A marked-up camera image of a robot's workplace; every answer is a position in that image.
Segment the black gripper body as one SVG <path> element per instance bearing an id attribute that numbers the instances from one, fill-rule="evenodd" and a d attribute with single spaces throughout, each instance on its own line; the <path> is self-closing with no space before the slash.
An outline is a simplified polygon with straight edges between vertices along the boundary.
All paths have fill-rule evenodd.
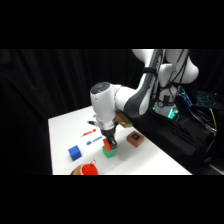
<path id="1" fill-rule="evenodd" d="M 115 129 L 102 130 L 101 133 L 106 138 L 112 138 L 114 136 L 114 134 L 115 134 Z"/>

